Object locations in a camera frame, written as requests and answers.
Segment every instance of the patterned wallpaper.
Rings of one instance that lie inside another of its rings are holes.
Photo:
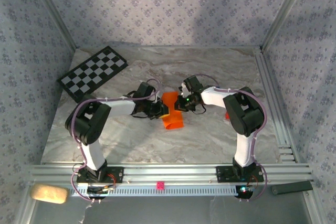
[[[283,0],[53,0],[78,47],[260,45]]]
[[[40,0],[0,0],[0,223],[12,223],[38,164],[72,53]]]
[[[297,0],[266,55],[297,148],[336,223],[336,1]]]

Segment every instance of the marble table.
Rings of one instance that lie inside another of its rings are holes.
[[[222,88],[250,87],[269,108],[254,56],[227,48],[129,47],[114,48],[129,66],[96,90],[96,97],[117,98],[135,90],[141,81],[156,78],[164,91],[177,91],[181,82],[195,73],[206,73]],[[71,68],[92,56],[99,48],[77,49]],[[203,84],[212,80],[199,78]],[[42,162],[82,161],[76,143],[64,128],[75,101],[64,91],[59,101]],[[108,118],[99,138],[109,163],[231,163],[236,151],[236,132],[225,119],[225,110],[207,106],[207,112],[183,113],[184,127],[166,130],[161,119],[131,116]],[[262,163],[276,163],[279,152],[271,118],[260,133],[255,154]]]

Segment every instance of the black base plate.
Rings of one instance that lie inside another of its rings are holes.
[[[100,183],[100,184],[113,184],[113,179],[107,174],[112,174],[116,178],[116,183],[122,183],[124,176],[124,167],[110,167],[106,168],[106,175],[102,178],[101,181],[92,178],[92,175],[84,169],[79,170],[77,176],[77,183]]]
[[[235,176],[233,172],[233,166],[217,166],[216,167],[216,175],[218,183],[229,183],[229,182],[249,182],[252,175],[254,175],[258,182],[263,182],[264,177],[262,175],[262,170],[260,166],[256,166],[256,168],[246,177],[238,178]]]

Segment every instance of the orange object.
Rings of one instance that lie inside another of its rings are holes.
[[[174,109],[178,94],[178,92],[167,92],[163,93],[161,97],[163,103],[169,108],[169,115],[162,118],[163,125],[167,130],[184,127],[181,112]]]

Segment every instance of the checkerboard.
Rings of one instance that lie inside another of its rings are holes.
[[[127,61],[111,47],[105,47],[57,81],[79,102],[127,67]]]

